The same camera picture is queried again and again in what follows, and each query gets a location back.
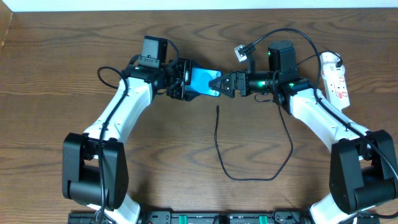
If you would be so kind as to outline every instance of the white wall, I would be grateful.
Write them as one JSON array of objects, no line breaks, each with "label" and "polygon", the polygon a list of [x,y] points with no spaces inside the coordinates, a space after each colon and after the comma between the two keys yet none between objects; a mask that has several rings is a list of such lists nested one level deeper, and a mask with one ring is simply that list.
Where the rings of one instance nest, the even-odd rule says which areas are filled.
[{"label": "white wall", "polygon": [[398,0],[3,0],[14,12],[398,7]]}]

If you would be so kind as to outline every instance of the black bracket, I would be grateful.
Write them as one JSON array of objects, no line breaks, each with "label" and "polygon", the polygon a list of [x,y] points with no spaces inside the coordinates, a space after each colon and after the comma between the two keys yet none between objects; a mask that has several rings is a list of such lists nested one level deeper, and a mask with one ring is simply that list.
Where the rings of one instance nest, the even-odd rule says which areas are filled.
[{"label": "black bracket", "polygon": [[[69,133],[63,142],[62,194],[82,205],[101,205],[100,169],[86,165],[96,154],[97,139]],[[129,176],[123,143],[103,142],[106,208],[120,207],[127,193]]]},{"label": "black bracket", "polygon": [[[369,132],[366,138],[389,158],[397,170],[391,136],[385,130],[380,130]],[[366,149],[367,145],[364,139],[358,138],[345,139],[331,146],[330,192],[340,210],[347,214],[397,197],[398,182],[393,172],[377,153]],[[371,166],[361,169],[359,156],[372,161]]]}]

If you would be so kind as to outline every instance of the wooden object in corner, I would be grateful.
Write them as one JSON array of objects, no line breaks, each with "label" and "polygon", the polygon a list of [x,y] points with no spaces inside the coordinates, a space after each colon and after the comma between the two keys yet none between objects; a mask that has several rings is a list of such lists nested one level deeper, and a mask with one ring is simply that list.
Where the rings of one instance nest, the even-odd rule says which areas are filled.
[{"label": "wooden object in corner", "polygon": [[0,0],[0,54],[4,46],[4,40],[8,33],[8,27],[11,22],[12,11]]}]

